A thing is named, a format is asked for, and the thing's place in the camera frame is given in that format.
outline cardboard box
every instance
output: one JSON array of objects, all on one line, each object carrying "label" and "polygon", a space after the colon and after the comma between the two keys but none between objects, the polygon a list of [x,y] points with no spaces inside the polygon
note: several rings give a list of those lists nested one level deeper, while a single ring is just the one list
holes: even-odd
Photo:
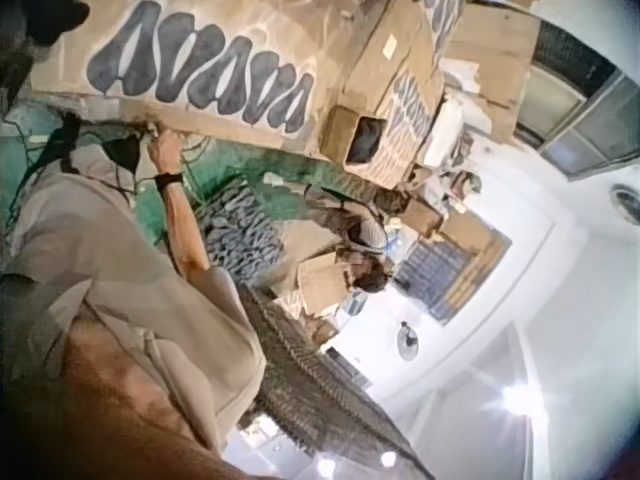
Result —
[{"label": "cardboard box", "polygon": [[[319,119],[337,100],[387,2],[86,3],[85,24],[63,35],[33,69],[34,91],[124,99],[127,119],[152,113],[183,131],[317,153]],[[191,34],[202,48],[184,52],[176,67],[175,47]],[[278,82],[271,84],[273,72]]]},{"label": "cardboard box", "polygon": [[416,2],[391,0],[344,86],[340,104],[374,114],[424,20]]},{"label": "cardboard box", "polygon": [[348,172],[388,189],[405,178],[444,93],[444,79],[434,70],[432,57],[431,28],[425,23],[376,110],[388,122],[378,153],[369,165],[347,167]]},{"label": "cardboard box", "polygon": [[349,295],[345,275],[349,275],[350,267],[335,262],[336,254],[329,253],[298,267],[298,286],[307,315],[320,315]]},{"label": "cardboard box", "polygon": [[322,134],[320,153],[343,167],[347,166],[349,154],[358,134],[358,126],[364,120],[376,122],[380,127],[380,137],[383,135],[386,120],[360,115],[350,108],[334,105]]},{"label": "cardboard box", "polygon": [[446,236],[463,250],[472,253],[482,252],[493,239],[493,232],[479,217],[456,210],[449,212],[440,228],[440,235]]},{"label": "cardboard box", "polygon": [[[530,15],[467,5],[445,51],[446,58],[467,62],[466,70],[477,72],[479,90],[471,93],[492,121],[490,138],[499,143],[513,136],[539,29],[540,20]],[[464,88],[454,76],[447,77],[452,79],[447,87]]]},{"label": "cardboard box", "polygon": [[442,215],[426,203],[414,198],[409,202],[400,220],[419,235],[428,238],[442,224]]}]

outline cardboard sign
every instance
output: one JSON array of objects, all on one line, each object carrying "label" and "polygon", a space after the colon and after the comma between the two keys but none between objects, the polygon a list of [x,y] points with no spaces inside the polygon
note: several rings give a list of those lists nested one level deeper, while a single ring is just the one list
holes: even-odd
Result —
[{"label": "cardboard sign", "polygon": [[350,266],[335,261],[336,254],[329,253],[298,267],[298,286],[308,315],[320,315],[349,295],[345,275],[349,274]]},{"label": "cardboard sign", "polygon": [[[447,59],[476,72],[474,102],[491,119],[490,138],[508,142],[515,129],[540,20],[508,9],[468,5],[446,49]],[[448,86],[464,89],[464,85]]]},{"label": "cardboard sign", "polygon": [[350,0],[86,3],[87,21],[34,67],[34,91],[125,99],[126,118],[172,125],[197,112],[181,130],[302,153],[385,2],[366,15]]}]

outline stack of cardboard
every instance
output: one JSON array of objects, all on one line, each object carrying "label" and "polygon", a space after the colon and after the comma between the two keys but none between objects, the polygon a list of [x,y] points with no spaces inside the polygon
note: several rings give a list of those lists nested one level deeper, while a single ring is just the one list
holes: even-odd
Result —
[{"label": "stack of cardboard", "polygon": [[[505,8],[468,5],[445,58],[466,62],[475,71],[473,101],[491,119],[490,138],[508,142],[524,97],[540,20]],[[447,86],[465,90],[467,82],[447,75]]]}]

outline wristwatch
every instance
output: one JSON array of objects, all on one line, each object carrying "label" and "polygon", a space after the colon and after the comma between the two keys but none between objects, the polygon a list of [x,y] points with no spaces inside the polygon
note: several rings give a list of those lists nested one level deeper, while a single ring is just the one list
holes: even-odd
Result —
[{"label": "wristwatch", "polygon": [[156,175],[154,180],[156,181],[156,188],[158,192],[162,193],[167,185],[172,183],[182,183],[181,173],[161,173]]}]

